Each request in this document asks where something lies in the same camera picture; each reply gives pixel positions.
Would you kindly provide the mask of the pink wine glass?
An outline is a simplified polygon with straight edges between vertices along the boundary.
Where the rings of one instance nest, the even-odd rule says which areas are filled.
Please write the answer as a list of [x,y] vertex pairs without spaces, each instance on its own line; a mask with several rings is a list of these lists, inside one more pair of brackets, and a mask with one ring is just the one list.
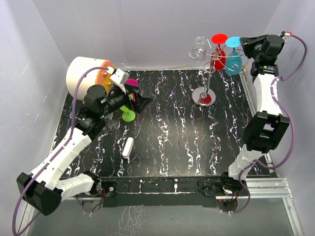
[[137,109],[137,106],[138,106],[138,101],[139,101],[139,99],[138,99],[138,95],[137,95],[137,93],[138,93],[138,82],[136,81],[136,80],[134,80],[134,79],[128,79],[127,80],[127,82],[126,82],[126,84],[125,84],[125,87],[135,87],[135,90],[134,90],[134,92],[133,92],[133,94],[131,94],[130,95],[130,98],[132,98],[133,97],[133,99],[134,99],[134,106],[135,106],[135,111],[136,111],[136,109]]

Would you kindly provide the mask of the green wine glass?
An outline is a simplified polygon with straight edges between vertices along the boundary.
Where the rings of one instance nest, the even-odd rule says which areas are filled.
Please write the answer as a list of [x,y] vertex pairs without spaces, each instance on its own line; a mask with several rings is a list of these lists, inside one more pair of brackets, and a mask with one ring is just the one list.
[[123,111],[122,119],[125,122],[131,122],[135,119],[136,115],[134,111],[130,110],[126,106],[122,106],[120,109]]

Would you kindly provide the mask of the blue wine glass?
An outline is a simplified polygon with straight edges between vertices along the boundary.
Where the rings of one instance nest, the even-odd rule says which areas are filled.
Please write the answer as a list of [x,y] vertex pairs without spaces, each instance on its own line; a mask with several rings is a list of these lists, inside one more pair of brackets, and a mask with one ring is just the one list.
[[225,72],[230,76],[237,75],[243,69],[241,55],[236,51],[236,48],[241,46],[240,37],[233,36],[228,38],[225,42],[225,45],[226,47],[232,49],[232,52],[226,58]]

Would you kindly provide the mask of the red wine glass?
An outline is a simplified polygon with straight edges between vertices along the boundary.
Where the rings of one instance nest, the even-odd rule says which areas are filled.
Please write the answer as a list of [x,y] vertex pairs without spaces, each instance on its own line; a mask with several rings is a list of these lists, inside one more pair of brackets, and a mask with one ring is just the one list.
[[213,67],[215,70],[224,70],[225,68],[226,54],[221,48],[221,44],[224,44],[227,39],[227,35],[223,33],[217,33],[211,38],[212,43],[216,44],[217,46],[212,54]]

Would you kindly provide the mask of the clear champagne flute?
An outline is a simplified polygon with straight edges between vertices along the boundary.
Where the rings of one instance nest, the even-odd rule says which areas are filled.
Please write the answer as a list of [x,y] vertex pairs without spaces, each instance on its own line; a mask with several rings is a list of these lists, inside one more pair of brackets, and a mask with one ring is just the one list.
[[108,121],[108,128],[111,130],[117,130],[119,128],[119,122],[117,120],[113,120],[113,113],[110,113],[107,118]]

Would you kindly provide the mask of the clear wine glass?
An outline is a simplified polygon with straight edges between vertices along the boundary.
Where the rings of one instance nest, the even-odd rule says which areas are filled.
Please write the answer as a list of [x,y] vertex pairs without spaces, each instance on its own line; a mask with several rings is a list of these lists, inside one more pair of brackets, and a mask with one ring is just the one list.
[[196,62],[202,62],[205,59],[206,49],[207,46],[205,39],[203,37],[198,36],[195,39],[194,46],[190,54]]

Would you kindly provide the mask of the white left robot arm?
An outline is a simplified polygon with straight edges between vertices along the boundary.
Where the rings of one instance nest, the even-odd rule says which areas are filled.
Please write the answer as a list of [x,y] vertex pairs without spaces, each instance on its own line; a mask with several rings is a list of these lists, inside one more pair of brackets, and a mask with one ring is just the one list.
[[[80,92],[82,81],[89,77],[89,73],[97,70],[99,75],[102,75],[102,70],[105,71],[107,77],[112,85],[106,88],[103,84],[91,84],[89,87],[84,88]],[[64,180],[60,180],[62,174],[72,161],[80,154],[80,152],[89,146],[91,142],[99,135],[101,130],[106,126],[106,117],[111,115],[116,110],[125,106],[126,108],[140,114],[145,108],[153,102],[151,97],[143,97],[141,95],[139,86],[127,83],[129,74],[121,69],[112,67],[112,64],[103,63],[102,66],[89,68],[80,79],[73,93],[72,101],[72,117],[71,127],[66,133],[63,143],[59,145],[34,168],[29,174],[21,173],[17,177],[17,184],[20,191],[20,198],[15,208],[17,213],[19,204],[22,200],[37,209],[43,215],[49,215],[56,210],[60,203],[71,197],[77,197],[78,194],[88,193],[91,196],[98,196],[101,193],[102,198],[106,197],[108,191],[102,190],[101,178],[91,173],[90,171],[81,173],[80,175]],[[80,101],[83,101],[83,106],[79,110],[77,116],[75,113],[76,102],[78,94],[80,93]],[[247,203],[240,210],[233,210],[234,213],[242,211],[249,203],[251,194],[246,185],[247,174],[254,165],[254,157],[248,154],[249,148],[244,143],[242,150],[237,156],[236,160],[228,167],[227,171],[221,177],[211,177],[206,180],[206,185],[199,186],[199,181],[204,179],[195,180],[197,189],[204,191],[203,195],[209,192],[219,192],[227,194],[227,191],[233,193],[240,193],[242,189],[246,190],[248,194]],[[193,192],[176,192],[175,179],[172,182],[172,190],[169,188],[157,189],[159,181],[166,181],[166,178],[147,179],[142,178],[139,180],[138,192],[121,192],[121,194],[192,194]]]

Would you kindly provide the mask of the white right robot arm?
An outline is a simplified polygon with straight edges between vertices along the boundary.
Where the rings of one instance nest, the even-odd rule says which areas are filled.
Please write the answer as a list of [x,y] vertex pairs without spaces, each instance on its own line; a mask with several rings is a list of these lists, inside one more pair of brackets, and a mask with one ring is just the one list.
[[242,190],[252,165],[279,145],[289,127],[289,118],[274,101],[279,75],[276,60],[289,36],[289,32],[283,31],[280,35],[240,39],[244,54],[253,59],[250,74],[256,91],[257,111],[245,128],[240,153],[221,176],[219,188],[225,195]]

